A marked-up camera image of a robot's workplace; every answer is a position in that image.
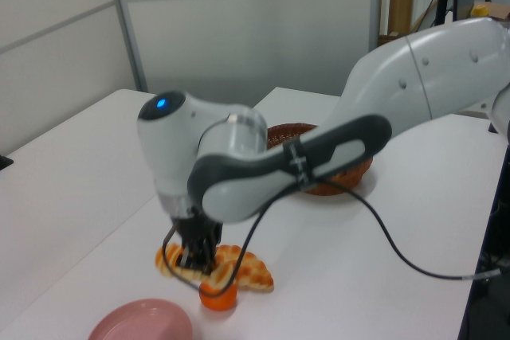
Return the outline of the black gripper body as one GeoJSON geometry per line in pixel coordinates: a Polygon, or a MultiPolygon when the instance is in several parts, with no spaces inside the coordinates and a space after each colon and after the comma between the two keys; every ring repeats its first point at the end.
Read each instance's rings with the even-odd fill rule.
{"type": "Polygon", "coordinates": [[[203,213],[192,217],[175,218],[173,224],[182,241],[182,247],[192,254],[214,255],[222,238],[222,223],[209,219],[203,213]]]}

